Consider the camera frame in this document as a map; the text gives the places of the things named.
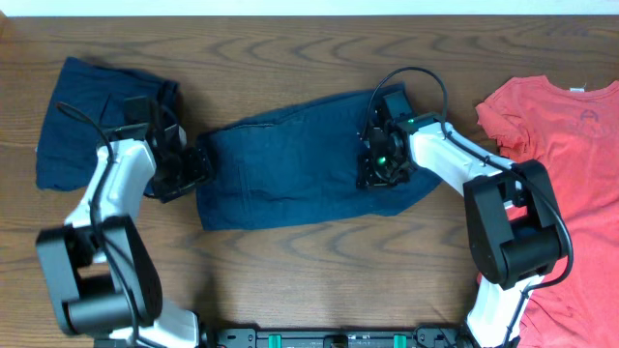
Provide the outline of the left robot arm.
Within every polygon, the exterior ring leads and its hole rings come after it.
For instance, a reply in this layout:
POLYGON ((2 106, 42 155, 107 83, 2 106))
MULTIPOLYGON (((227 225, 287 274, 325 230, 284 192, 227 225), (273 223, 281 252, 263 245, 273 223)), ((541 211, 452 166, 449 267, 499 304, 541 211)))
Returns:
POLYGON ((167 203, 213 178, 205 151, 190 147, 178 117, 148 97, 125 100, 125 123, 104 127, 59 101, 64 115, 95 129, 97 166, 63 225, 44 229, 36 251, 57 325, 97 347, 205 347, 194 312, 167 300, 135 220, 144 197, 167 203))

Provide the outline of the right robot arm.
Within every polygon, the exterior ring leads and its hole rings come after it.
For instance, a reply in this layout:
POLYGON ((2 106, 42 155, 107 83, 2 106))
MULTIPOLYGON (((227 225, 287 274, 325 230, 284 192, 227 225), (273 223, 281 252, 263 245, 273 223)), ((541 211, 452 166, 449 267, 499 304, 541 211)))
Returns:
POLYGON ((390 188, 426 170, 464 199, 468 243, 482 279, 461 346, 515 347, 530 296, 574 255, 545 167, 496 156, 440 113, 416 114, 401 91, 372 93, 361 132, 360 189, 390 188))

